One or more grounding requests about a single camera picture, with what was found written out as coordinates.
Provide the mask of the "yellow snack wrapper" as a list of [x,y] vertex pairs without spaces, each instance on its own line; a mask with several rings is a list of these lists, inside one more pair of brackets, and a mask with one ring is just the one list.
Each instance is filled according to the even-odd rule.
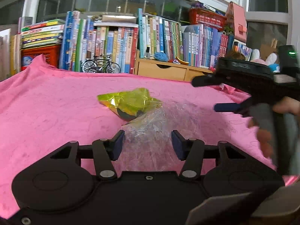
[[100,94],[97,99],[100,104],[125,121],[132,121],[140,115],[162,106],[162,102],[151,97],[146,88]]

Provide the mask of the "row of upright books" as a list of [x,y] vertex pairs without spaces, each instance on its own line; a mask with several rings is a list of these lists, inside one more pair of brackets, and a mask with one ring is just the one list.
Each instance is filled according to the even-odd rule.
[[227,52],[228,35],[203,24],[182,27],[156,15],[138,14],[132,22],[120,16],[84,17],[79,11],[66,14],[58,66],[83,72],[82,64],[94,56],[111,55],[121,73],[133,73],[137,50],[141,59],[155,60],[164,52],[168,62],[213,69]]

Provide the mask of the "clear plastic wrap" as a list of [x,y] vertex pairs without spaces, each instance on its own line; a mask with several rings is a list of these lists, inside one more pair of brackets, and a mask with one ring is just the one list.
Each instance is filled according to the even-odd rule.
[[115,167],[123,171],[176,171],[183,166],[172,146],[171,133],[184,138],[201,138],[201,108],[190,102],[165,102],[122,129],[123,150]]

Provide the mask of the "red plastic basket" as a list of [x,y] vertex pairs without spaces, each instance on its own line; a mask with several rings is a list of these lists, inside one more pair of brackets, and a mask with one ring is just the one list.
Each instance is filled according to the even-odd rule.
[[227,18],[215,12],[202,8],[191,8],[189,10],[189,21],[191,25],[203,24],[223,31]]

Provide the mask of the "pink box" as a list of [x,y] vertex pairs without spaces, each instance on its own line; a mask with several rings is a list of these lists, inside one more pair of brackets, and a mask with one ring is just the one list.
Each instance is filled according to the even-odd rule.
[[244,8],[231,1],[227,7],[225,17],[227,18],[225,24],[233,29],[234,38],[246,43],[247,22]]

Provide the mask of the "pink towel table cloth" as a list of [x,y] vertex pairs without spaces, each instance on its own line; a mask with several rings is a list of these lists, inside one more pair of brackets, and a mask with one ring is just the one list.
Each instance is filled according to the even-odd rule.
[[62,71],[36,58],[23,72],[1,82],[1,216],[18,205],[11,191],[23,169],[69,141],[82,145],[113,137],[125,121],[99,103],[97,96],[146,88],[165,102],[190,102],[201,108],[201,140],[215,145],[228,141],[267,166],[256,140],[256,129],[237,114],[217,113],[215,103],[241,102],[248,95],[228,94],[219,87],[193,87],[188,82],[128,74],[85,74]]

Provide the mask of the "blue Doraemon plush toy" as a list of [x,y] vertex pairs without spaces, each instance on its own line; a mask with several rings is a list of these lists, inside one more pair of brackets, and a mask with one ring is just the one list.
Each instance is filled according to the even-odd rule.
[[271,70],[273,73],[279,73],[279,72],[280,72],[280,65],[277,64],[277,63],[270,64],[268,67],[270,68],[270,70]]

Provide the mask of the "white bunny plush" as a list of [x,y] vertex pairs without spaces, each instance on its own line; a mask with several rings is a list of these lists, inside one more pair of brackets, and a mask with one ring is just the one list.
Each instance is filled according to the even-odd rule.
[[263,64],[266,66],[270,66],[272,64],[275,64],[278,59],[278,56],[276,53],[271,53],[269,56],[265,57],[260,53],[259,49],[253,49],[251,54],[251,62],[256,62],[259,64]]

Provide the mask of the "stack of flat books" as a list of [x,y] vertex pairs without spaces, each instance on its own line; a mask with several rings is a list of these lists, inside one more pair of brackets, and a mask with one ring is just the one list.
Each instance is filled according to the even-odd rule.
[[21,29],[21,48],[29,49],[48,45],[60,45],[65,21],[53,19],[27,25]]

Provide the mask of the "miniature bicycle model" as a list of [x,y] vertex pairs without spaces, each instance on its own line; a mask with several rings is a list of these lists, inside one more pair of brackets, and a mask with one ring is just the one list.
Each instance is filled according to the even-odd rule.
[[121,73],[119,64],[112,61],[111,55],[94,56],[93,59],[87,59],[81,69],[84,73]]

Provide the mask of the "wooden drawer organizer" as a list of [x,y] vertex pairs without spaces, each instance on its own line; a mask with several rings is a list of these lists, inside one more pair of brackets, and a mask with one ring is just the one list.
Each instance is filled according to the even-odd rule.
[[203,67],[192,67],[172,62],[160,62],[153,59],[140,58],[140,51],[137,50],[134,74],[138,76],[191,82],[196,76],[211,73],[211,70]]

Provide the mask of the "blue yarn ball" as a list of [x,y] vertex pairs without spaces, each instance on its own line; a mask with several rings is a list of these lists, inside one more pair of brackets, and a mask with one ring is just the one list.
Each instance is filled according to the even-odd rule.
[[168,62],[168,57],[164,52],[155,52],[154,53],[155,60],[160,62]]

